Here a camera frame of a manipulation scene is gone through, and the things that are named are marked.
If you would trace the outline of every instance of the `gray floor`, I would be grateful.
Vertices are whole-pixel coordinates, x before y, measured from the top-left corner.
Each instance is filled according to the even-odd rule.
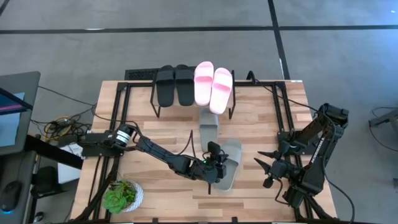
[[[274,2],[280,26],[398,24],[397,1]],[[0,30],[269,26],[269,14],[265,0],[10,0],[0,17]],[[282,31],[281,35],[290,77],[304,81],[310,104],[329,102],[350,110],[349,127],[327,168],[330,178],[353,199],[357,221],[396,223],[398,190],[392,178],[398,177],[398,153],[377,144],[368,119],[372,108],[398,106],[398,30]],[[101,82],[122,80],[126,69],[211,60],[236,70],[238,78],[249,70],[261,79],[282,78],[273,31],[0,35],[0,49],[0,75],[37,70],[42,86],[92,103]],[[39,90],[33,118],[49,121],[84,109]],[[89,114],[83,117],[91,120]],[[35,126],[30,133],[37,133]],[[398,149],[389,125],[375,128],[374,133]],[[347,199],[335,189],[332,194],[338,216],[349,220]],[[37,211],[47,214],[43,223],[62,222],[73,196],[71,190],[39,200]]]

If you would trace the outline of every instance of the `white pot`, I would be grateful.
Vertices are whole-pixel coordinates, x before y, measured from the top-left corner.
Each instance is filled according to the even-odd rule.
[[[134,189],[137,191],[137,193],[136,193],[135,202],[132,203],[127,208],[123,209],[122,212],[134,211],[135,209],[137,209],[140,206],[140,204],[144,200],[144,190],[142,189],[142,187],[140,185],[138,185],[137,183],[135,183],[134,181],[129,180],[128,182],[130,182],[134,186]]]

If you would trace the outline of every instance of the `potted plant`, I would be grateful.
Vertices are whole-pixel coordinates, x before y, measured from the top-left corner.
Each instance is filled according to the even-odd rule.
[[[141,186],[123,179],[109,185],[104,194],[104,208],[112,214],[131,212],[140,206],[143,199],[144,191]]]

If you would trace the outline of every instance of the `green plant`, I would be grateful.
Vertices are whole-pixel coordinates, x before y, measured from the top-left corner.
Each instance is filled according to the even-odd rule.
[[[104,195],[104,207],[112,214],[119,214],[134,203],[136,193],[132,184],[126,180],[113,182]]]

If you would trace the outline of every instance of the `wooden table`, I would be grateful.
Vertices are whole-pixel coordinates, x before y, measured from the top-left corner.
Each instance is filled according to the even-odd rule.
[[[111,117],[117,83],[118,81],[103,82],[96,109],[99,116]],[[286,87],[290,99],[308,103],[302,82],[286,81]],[[133,88],[131,94],[127,120],[136,121],[148,138],[178,153],[186,145],[192,129],[196,153],[202,154],[198,107],[162,108],[160,118],[156,118],[149,103],[149,87]],[[118,119],[121,117],[122,106],[123,100],[119,105]],[[283,112],[285,109],[282,100],[280,107]],[[308,108],[294,103],[290,103],[290,108],[296,129],[302,129],[311,122]],[[151,222],[152,218],[159,218],[160,222],[230,222],[231,217],[238,217],[240,222],[294,221],[293,209],[274,200],[279,183],[275,182],[270,189],[265,189],[262,183],[266,176],[253,159],[256,157],[271,164],[272,159],[259,155],[257,151],[272,152],[277,149],[278,123],[272,93],[263,87],[237,86],[236,107],[232,119],[228,119],[226,111],[220,115],[219,120],[219,143],[238,138],[243,144],[242,163],[229,192],[213,189],[211,195],[208,195],[206,182],[175,175],[166,164],[143,152],[128,152],[121,158],[118,178],[122,176],[138,182],[144,189],[144,201],[140,208],[133,212],[112,215],[111,221]],[[94,132],[102,133],[108,128],[109,121],[94,118]],[[186,154],[192,155],[190,147]],[[303,164],[307,164],[309,159],[310,156],[302,156]],[[87,206],[96,161],[95,157],[84,161],[71,218],[77,217]],[[101,166],[98,169],[94,193],[97,190],[100,172]],[[287,180],[284,179],[282,194],[288,186]],[[330,188],[326,182],[323,191],[315,198],[327,213],[336,216]],[[102,208],[100,217],[104,217],[104,212]]]

